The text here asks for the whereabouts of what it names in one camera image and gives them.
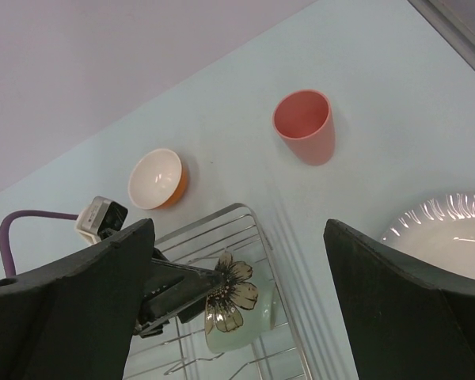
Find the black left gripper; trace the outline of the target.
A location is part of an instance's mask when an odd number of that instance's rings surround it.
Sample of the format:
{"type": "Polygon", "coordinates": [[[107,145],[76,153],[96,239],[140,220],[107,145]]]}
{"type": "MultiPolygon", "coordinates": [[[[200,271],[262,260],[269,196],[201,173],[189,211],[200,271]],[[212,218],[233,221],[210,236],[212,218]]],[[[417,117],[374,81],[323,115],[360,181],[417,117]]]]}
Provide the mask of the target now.
{"type": "Polygon", "coordinates": [[[163,333],[169,320],[206,298],[222,284],[222,274],[169,261],[154,249],[133,334],[142,338],[163,333]]]}

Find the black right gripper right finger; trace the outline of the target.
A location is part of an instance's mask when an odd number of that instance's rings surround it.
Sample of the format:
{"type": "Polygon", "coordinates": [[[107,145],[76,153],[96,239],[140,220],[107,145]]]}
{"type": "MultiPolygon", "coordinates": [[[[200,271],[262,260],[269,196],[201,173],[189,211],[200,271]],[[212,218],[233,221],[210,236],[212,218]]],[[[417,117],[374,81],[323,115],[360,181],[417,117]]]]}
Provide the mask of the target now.
{"type": "Polygon", "coordinates": [[[330,219],[324,242],[361,379],[475,379],[475,279],[330,219]]]}

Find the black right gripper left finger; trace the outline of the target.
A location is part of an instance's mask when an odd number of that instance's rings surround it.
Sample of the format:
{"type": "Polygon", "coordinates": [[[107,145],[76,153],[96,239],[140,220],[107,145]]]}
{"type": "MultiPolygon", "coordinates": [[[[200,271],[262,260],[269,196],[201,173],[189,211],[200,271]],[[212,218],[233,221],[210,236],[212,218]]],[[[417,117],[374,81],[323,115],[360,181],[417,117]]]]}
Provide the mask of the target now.
{"type": "Polygon", "coordinates": [[[154,247],[142,219],[0,280],[0,379],[121,379],[154,247]]]}

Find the green floral ceramic bowl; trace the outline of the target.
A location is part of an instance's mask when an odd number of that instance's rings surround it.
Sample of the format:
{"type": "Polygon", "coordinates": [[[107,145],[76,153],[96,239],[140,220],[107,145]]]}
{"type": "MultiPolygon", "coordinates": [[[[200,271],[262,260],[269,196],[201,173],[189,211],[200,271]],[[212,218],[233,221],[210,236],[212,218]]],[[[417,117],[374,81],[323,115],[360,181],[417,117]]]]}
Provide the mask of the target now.
{"type": "Polygon", "coordinates": [[[269,264],[251,253],[226,250],[215,270],[224,282],[206,298],[204,332],[209,351],[222,354],[274,329],[279,293],[269,264]]]}

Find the white fluted plate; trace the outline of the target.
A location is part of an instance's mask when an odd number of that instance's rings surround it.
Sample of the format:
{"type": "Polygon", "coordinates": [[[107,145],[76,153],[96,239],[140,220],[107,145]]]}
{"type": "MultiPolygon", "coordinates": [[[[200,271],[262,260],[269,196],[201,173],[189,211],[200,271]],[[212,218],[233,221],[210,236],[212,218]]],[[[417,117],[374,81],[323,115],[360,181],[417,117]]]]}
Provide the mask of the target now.
{"type": "Polygon", "coordinates": [[[403,211],[380,242],[443,270],[475,279],[475,192],[452,192],[403,211]]]}

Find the orange bowl white inside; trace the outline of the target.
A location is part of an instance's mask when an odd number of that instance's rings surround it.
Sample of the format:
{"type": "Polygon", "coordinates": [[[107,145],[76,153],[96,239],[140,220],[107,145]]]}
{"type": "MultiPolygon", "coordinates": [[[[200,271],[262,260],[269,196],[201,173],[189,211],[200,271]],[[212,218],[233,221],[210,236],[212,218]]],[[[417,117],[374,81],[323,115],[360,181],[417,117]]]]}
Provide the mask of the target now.
{"type": "Polygon", "coordinates": [[[127,191],[139,209],[154,210],[175,205],[188,187],[188,170],[180,156],[159,148],[143,156],[129,177],[127,191]]]}

